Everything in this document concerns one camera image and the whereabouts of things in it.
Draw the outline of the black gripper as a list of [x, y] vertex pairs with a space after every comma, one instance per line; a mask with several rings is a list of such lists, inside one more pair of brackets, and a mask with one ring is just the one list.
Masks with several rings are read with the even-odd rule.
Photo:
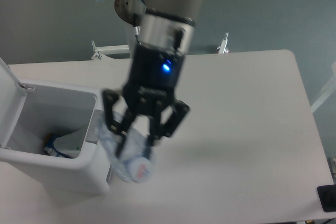
[[[128, 130], [136, 114], [150, 117], [148, 146], [164, 137], [171, 137], [179, 127], [190, 107], [181, 100], [175, 100], [175, 87], [178, 83], [185, 55], [180, 52], [162, 51], [137, 44], [134, 50], [129, 77], [123, 86], [123, 97], [128, 106], [121, 120], [114, 115], [114, 105], [120, 95], [110, 89], [103, 89], [102, 100], [107, 128], [116, 135], [116, 158], [121, 157]], [[161, 113], [170, 106], [172, 113], [166, 122], [161, 123]]]

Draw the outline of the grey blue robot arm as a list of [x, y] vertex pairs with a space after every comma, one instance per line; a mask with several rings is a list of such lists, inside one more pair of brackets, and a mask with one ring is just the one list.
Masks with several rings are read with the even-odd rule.
[[120, 157], [131, 124], [139, 115], [150, 121], [143, 155], [162, 137], [170, 137], [189, 112], [175, 87], [190, 47], [203, 0], [135, 0], [128, 23], [139, 28], [132, 66], [122, 91], [102, 93], [107, 128], [117, 136]]

